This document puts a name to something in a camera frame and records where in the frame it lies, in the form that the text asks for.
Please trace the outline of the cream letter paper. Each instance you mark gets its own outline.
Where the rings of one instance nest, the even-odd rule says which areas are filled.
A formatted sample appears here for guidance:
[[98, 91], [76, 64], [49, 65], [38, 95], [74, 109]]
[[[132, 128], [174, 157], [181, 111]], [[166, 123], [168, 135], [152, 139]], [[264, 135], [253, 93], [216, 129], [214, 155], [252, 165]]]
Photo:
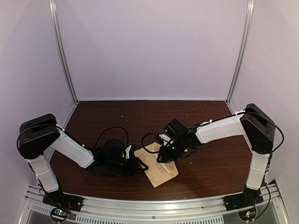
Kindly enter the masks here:
[[[158, 159], [158, 152], [156, 152], [154, 149], [152, 149], [152, 151], [155, 152], [154, 155], [155, 155], [156, 159]], [[157, 162], [158, 164], [160, 164], [168, 174], [170, 174], [170, 171], [169, 171], [169, 169], [167, 168], [167, 166], [166, 166], [165, 163], [159, 163], [158, 161], [156, 161], [156, 162]]]

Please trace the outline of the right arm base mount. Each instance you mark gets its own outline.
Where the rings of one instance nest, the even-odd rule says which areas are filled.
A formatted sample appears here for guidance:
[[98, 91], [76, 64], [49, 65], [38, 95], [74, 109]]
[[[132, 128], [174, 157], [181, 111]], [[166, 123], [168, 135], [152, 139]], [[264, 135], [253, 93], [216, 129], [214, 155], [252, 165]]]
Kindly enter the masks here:
[[254, 207], [256, 204], [263, 202], [263, 197], [257, 196], [256, 198], [254, 198], [251, 195], [245, 195], [241, 193], [236, 195], [225, 196], [223, 200], [226, 207], [226, 211], [231, 211], [247, 207]]

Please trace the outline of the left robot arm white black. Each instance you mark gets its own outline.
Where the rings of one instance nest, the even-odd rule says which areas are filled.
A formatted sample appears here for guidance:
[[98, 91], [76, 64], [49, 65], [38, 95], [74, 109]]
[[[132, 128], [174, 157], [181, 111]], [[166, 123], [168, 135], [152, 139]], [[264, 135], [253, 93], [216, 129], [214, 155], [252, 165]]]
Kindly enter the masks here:
[[22, 123], [16, 146], [41, 183], [46, 197], [57, 207], [66, 205], [67, 196], [44, 155], [44, 151], [49, 148], [68, 157], [90, 173], [113, 171], [121, 175], [135, 175], [149, 169], [135, 156], [136, 145], [113, 138], [108, 139], [101, 147], [94, 145], [88, 148], [69, 135], [57, 123], [53, 114]]

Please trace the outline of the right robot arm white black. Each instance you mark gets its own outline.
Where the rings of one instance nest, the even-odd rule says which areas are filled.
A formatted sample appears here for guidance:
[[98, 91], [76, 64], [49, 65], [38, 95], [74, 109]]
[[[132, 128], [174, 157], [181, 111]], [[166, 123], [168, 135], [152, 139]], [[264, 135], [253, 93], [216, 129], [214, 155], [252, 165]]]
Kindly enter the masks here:
[[251, 205], [259, 195], [265, 175], [270, 168], [272, 155], [279, 146], [274, 146], [275, 133], [282, 130], [257, 105], [248, 104], [242, 111], [237, 111], [224, 118], [209, 120], [192, 127], [186, 127], [177, 119], [173, 119], [164, 127], [164, 134], [159, 134], [162, 141], [157, 162], [174, 161], [189, 148], [197, 148], [203, 144], [230, 138], [245, 136], [249, 140], [252, 153], [249, 175], [240, 194], [240, 203]]

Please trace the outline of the brown kraft envelope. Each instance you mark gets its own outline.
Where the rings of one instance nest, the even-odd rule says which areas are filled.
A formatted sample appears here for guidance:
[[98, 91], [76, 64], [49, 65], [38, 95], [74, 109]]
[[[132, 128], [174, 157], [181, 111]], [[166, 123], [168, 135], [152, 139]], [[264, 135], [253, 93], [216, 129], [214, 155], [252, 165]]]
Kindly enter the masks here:
[[149, 170], [146, 170], [145, 174], [154, 188], [164, 184], [178, 175], [176, 164], [173, 161], [165, 163], [170, 171], [170, 174], [168, 174], [164, 168], [156, 162], [154, 154], [150, 154], [143, 148], [140, 148], [135, 151], [135, 156], [139, 157], [146, 165], [148, 165]]

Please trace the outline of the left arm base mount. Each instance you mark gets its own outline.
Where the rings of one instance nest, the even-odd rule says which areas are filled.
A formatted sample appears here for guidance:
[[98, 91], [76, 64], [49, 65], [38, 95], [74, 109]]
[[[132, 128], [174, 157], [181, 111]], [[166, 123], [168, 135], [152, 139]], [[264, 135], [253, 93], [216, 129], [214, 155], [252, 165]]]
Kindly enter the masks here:
[[61, 208], [67, 211], [81, 211], [83, 198], [80, 196], [73, 196], [62, 194], [61, 196], [44, 196], [43, 203], [54, 207]]

